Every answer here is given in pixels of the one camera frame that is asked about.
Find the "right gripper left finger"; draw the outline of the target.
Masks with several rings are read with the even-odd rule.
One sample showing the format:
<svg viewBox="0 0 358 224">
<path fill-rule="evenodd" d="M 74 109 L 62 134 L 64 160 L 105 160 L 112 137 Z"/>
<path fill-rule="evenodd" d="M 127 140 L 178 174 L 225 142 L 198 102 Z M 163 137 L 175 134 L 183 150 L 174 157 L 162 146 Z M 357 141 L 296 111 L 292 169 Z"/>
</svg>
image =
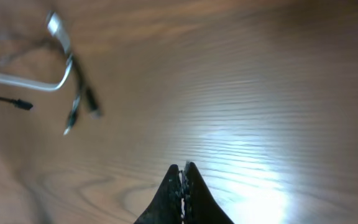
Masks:
<svg viewBox="0 0 358 224">
<path fill-rule="evenodd" d="M 134 224 L 180 224 L 182 188 L 179 168 L 172 164 L 156 194 Z"/>
</svg>

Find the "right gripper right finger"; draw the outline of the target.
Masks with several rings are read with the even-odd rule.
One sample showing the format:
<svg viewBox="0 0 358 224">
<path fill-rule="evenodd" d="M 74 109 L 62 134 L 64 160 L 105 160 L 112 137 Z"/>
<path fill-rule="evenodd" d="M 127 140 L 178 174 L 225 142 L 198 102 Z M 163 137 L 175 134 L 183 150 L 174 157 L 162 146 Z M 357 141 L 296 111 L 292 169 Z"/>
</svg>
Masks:
<svg viewBox="0 0 358 224">
<path fill-rule="evenodd" d="M 188 161 L 183 171 L 184 223 L 233 224 L 217 204 L 196 164 Z"/>
</svg>

